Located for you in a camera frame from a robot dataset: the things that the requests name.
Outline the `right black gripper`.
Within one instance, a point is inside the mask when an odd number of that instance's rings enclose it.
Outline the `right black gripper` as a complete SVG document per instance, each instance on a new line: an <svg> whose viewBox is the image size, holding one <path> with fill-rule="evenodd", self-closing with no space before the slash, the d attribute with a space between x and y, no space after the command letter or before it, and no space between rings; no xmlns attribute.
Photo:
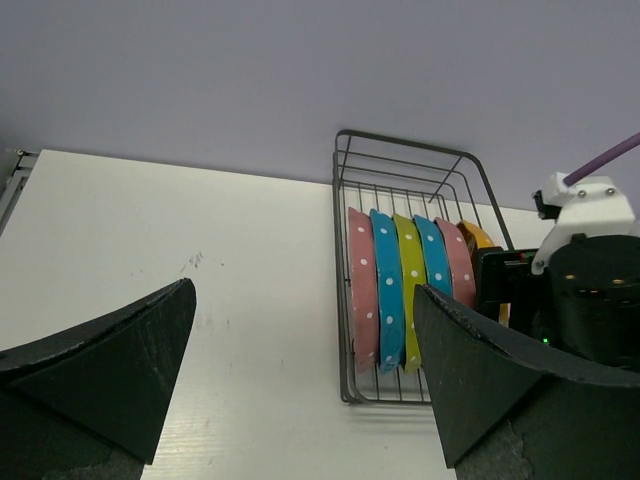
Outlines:
<svg viewBox="0 0 640 480"><path fill-rule="evenodd" d="M475 310L545 345L555 343L555 314L546 275L532 273L534 249L483 247L473 254Z"/></svg>

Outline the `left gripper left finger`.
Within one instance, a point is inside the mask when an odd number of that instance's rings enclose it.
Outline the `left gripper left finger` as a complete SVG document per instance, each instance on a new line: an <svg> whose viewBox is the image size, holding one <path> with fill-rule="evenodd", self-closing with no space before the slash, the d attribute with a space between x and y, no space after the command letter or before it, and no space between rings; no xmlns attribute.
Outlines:
<svg viewBox="0 0 640 480"><path fill-rule="evenodd" d="M138 479L192 330L188 278L1 353L4 479Z"/></svg>

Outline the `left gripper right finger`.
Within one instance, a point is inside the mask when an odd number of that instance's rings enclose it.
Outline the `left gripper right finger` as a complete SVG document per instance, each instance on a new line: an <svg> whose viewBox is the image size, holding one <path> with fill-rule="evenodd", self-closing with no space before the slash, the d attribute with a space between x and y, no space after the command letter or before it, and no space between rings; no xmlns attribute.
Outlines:
<svg viewBox="0 0 640 480"><path fill-rule="evenodd" d="M429 286L414 323L459 479L636 479L639 375L565 353Z"/></svg>

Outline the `pink dotted plate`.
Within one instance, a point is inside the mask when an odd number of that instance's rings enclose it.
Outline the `pink dotted plate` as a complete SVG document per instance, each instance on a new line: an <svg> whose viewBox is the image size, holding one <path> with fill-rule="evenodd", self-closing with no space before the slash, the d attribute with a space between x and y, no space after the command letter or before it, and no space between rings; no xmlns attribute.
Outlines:
<svg viewBox="0 0 640 480"><path fill-rule="evenodd" d="M349 207L347 216L353 351L356 372L363 373L375 366L379 351L374 239L368 215Z"/></svg>
<svg viewBox="0 0 640 480"><path fill-rule="evenodd" d="M449 263L453 298L473 309L476 285L471 257L461 231L451 222L436 217L434 220L443 238Z"/></svg>

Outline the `orange dotted plate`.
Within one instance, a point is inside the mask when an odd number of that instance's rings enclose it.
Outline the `orange dotted plate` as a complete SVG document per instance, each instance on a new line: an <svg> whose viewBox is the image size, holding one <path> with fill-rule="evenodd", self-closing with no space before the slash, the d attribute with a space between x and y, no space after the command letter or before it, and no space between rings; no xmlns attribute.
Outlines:
<svg viewBox="0 0 640 480"><path fill-rule="evenodd" d="M478 225L475 225L469 221L461 220L457 223L457 228L460 230L467 250L469 252L474 274L477 274L477 260L476 256L478 250L481 248L495 247L495 244L491 237L482 230ZM509 314L510 305L501 304L499 308L499 323L505 327L509 326Z"/></svg>

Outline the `blue dotted plate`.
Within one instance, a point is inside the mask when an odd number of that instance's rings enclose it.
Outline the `blue dotted plate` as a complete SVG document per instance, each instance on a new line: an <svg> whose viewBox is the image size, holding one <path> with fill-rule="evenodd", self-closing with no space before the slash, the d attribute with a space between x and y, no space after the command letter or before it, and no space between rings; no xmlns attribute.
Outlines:
<svg viewBox="0 0 640 480"><path fill-rule="evenodd" d="M404 358L405 319L402 271L395 224L376 209L369 212L377 271L379 311L379 369L387 374Z"/></svg>
<svg viewBox="0 0 640 480"><path fill-rule="evenodd" d="M437 225L420 215L413 216L420 236L427 282L442 293L453 294L451 274L445 244Z"/></svg>

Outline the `green dotted plate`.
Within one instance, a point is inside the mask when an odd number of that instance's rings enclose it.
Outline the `green dotted plate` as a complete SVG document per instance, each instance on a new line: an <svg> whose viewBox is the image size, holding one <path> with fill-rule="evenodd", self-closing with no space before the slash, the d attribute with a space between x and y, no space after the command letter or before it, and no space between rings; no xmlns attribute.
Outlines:
<svg viewBox="0 0 640 480"><path fill-rule="evenodd" d="M403 282L405 315L405 360L404 372L415 372L421 366L421 355L415 332L414 293L417 285L426 282L426 270L419 234L412 220L397 213L394 222Z"/></svg>

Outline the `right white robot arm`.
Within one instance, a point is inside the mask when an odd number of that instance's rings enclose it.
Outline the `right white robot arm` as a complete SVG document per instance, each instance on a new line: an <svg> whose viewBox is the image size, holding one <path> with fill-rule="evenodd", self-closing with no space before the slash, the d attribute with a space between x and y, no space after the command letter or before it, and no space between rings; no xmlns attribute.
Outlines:
<svg viewBox="0 0 640 480"><path fill-rule="evenodd" d="M472 256L475 310L547 346L639 369L639 239L574 235L532 271L535 250L484 247Z"/></svg>

